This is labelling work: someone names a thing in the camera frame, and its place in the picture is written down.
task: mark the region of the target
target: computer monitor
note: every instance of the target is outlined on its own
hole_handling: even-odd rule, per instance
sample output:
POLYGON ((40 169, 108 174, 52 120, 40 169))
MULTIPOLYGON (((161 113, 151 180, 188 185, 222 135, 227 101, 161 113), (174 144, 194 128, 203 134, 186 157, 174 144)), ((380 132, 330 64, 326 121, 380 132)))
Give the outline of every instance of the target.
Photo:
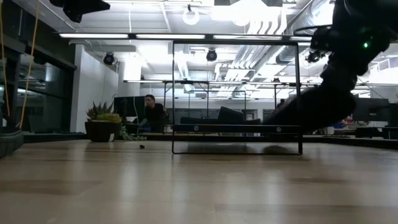
POLYGON ((138 120, 141 122, 145 118, 145 97, 115 97, 114 109, 122 118, 138 117, 138 120))
POLYGON ((390 109, 387 99, 355 98, 354 121, 389 121, 390 109))

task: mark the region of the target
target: wooden floor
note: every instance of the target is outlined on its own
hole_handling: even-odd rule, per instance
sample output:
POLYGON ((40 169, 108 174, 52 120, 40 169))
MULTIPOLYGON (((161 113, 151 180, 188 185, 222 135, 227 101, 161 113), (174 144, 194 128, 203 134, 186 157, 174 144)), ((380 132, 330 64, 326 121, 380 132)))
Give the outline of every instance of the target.
POLYGON ((305 144, 303 156, 173 156, 170 147, 26 144, 0 161, 0 223, 398 223, 398 152, 305 144))

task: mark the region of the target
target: potted plant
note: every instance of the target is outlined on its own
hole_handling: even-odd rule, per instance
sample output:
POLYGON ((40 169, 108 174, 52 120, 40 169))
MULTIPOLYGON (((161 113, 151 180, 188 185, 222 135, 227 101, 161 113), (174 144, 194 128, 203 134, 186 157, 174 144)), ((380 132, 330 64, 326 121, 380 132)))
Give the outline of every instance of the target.
POLYGON ((88 139, 93 142, 112 142, 119 137, 122 119, 112 107, 113 103, 107 107, 106 102, 102 106, 101 103, 96 106, 93 102, 93 107, 86 112, 88 139))

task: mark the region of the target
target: yellow cable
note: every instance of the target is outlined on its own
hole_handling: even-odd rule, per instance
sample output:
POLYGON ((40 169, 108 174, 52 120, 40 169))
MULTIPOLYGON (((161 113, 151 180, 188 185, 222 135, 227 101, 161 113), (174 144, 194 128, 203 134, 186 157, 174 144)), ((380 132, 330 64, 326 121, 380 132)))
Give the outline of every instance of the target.
POLYGON ((36 43, 37 24, 39 22, 39 7, 40 7, 40 0, 37 0, 35 30, 34 30, 34 33, 33 33, 32 51, 30 53, 30 64, 29 64, 29 70, 28 70, 28 73, 27 73, 27 81, 26 81, 26 88, 25 88, 25 99, 24 99, 24 105, 22 107, 21 123, 19 124, 19 128, 20 129, 22 129, 22 124, 24 123, 24 115, 25 115, 25 107, 26 107, 26 99, 27 99, 27 89, 29 87, 29 77, 30 77, 30 71, 32 70, 33 53, 34 53, 35 43, 36 43))
POLYGON ((7 114, 8 117, 10 117, 10 105, 8 103, 8 91, 7 91, 6 56, 4 54, 4 34, 2 31, 2 3, 0 3, 0 32, 1 32, 1 60, 2 60, 2 69, 4 77, 4 92, 6 93, 7 114))

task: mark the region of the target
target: black planter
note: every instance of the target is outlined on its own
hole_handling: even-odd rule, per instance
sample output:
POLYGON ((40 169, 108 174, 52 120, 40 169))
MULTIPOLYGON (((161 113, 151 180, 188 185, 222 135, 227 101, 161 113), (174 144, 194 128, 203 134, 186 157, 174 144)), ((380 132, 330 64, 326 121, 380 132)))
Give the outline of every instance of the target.
POLYGON ((92 142, 112 142, 119 137, 121 123, 87 121, 88 139, 92 142))

